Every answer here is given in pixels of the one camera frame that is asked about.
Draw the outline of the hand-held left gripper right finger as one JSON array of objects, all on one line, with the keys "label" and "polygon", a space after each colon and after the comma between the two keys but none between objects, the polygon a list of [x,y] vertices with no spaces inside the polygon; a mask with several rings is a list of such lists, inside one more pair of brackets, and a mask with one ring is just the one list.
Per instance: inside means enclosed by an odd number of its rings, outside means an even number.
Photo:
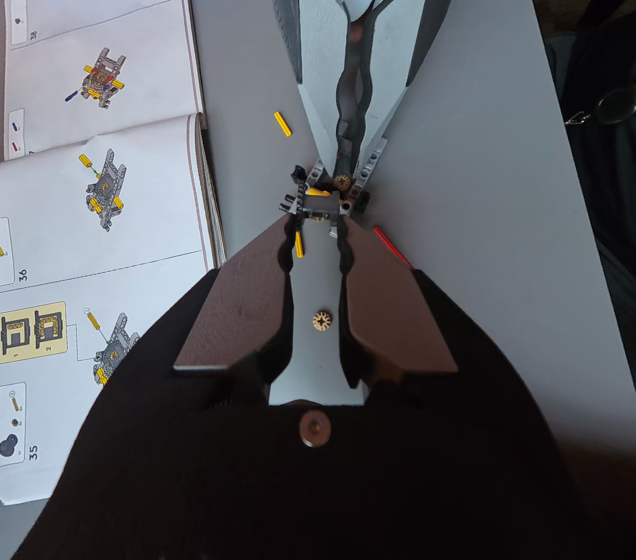
[{"label": "hand-held left gripper right finger", "polygon": [[413,271],[350,217],[338,223],[339,354],[347,384],[401,384],[458,365]]}]

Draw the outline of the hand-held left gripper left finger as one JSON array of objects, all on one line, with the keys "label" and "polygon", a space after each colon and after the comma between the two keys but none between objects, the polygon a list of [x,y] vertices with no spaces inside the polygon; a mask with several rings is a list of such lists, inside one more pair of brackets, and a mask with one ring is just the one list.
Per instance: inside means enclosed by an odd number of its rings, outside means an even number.
[{"label": "hand-held left gripper left finger", "polygon": [[174,363],[246,389],[269,389],[292,355],[295,218],[284,215],[219,270]]}]

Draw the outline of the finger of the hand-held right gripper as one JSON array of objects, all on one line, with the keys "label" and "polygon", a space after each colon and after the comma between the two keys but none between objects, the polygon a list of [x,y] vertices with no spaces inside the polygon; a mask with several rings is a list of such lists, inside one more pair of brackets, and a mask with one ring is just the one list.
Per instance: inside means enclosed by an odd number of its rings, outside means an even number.
[{"label": "finger of the hand-held right gripper", "polygon": [[340,111],[337,87],[345,67],[349,21],[336,0],[299,0],[302,79],[299,94],[319,157],[335,170]]},{"label": "finger of the hand-held right gripper", "polygon": [[406,93],[425,2],[374,0],[365,19],[354,172],[361,172]]}]

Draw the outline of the grey lego frame assembly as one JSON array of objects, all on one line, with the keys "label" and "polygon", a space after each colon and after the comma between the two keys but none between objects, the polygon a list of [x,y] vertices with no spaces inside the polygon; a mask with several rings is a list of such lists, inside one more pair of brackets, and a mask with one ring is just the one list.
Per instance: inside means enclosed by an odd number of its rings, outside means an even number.
[{"label": "grey lego frame assembly", "polygon": [[[377,167],[377,163],[385,149],[386,144],[387,139],[382,137],[380,139],[379,145],[372,151],[366,164],[362,167],[359,176],[354,180],[351,180],[352,184],[350,189],[346,192],[340,192],[341,199],[348,199],[352,203],[352,210],[350,211],[350,214],[344,216],[351,217],[354,214],[365,213],[370,201],[370,193],[366,190],[366,185],[370,180],[371,174]],[[298,194],[298,186],[296,184],[296,181],[298,180],[299,175],[304,175],[304,177],[308,179],[309,186],[315,189],[325,190],[329,192],[336,190],[336,188],[333,186],[333,179],[325,170],[325,166],[321,159],[318,159],[315,162],[314,166],[309,172],[306,172],[304,167],[300,167],[299,165],[297,165],[294,168],[293,173],[291,174],[291,178],[296,185],[296,192],[292,195],[286,194],[284,197],[284,201],[279,205],[280,211],[286,214],[291,214],[294,218],[296,214],[296,199]]]}]

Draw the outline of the dark grey lego differential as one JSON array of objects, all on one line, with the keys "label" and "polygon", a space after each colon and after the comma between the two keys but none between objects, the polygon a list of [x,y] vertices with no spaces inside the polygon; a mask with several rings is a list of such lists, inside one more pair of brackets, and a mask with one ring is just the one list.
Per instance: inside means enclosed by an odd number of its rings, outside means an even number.
[{"label": "dark grey lego differential", "polygon": [[349,215],[352,203],[348,199],[341,199],[340,192],[332,192],[315,189],[308,184],[304,175],[299,175],[296,181],[298,194],[296,199],[296,237],[303,233],[303,225],[306,219],[313,221],[328,221],[330,223],[330,236],[338,238],[338,222],[341,216]]}]

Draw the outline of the red lego axle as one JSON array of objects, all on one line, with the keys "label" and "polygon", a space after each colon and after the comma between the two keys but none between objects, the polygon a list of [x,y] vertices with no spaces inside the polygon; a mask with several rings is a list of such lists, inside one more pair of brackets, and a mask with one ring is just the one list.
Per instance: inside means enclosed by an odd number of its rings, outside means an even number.
[{"label": "red lego axle", "polygon": [[379,226],[373,226],[372,231],[389,251],[391,251],[398,259],[402,260],[402,262],[404,262],[410,270],[414,269],[409,260],[400,252],[397,246],[393,244],[390,238]]}]

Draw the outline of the lego instruction booklet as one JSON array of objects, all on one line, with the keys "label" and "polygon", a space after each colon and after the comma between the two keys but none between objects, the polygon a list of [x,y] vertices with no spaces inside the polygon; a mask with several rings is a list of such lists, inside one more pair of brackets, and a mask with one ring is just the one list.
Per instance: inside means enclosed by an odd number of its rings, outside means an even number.
[{"label": "lego instruction booklet", "polygon": [[1,0],[1,504],[225,262],[189,0]]}]

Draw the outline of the black badge reel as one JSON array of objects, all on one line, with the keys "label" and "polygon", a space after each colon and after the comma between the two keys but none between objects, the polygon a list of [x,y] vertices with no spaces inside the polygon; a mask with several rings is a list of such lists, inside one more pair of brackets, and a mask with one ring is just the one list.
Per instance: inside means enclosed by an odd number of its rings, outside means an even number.
[{"label": "black badge reel", "polygon": [[592,109],[578,111],[564,122],[565,126],[582,125],[592,119],[601,125],[616,126],[635,114],[635,85],[617,87],[605,93]]}]

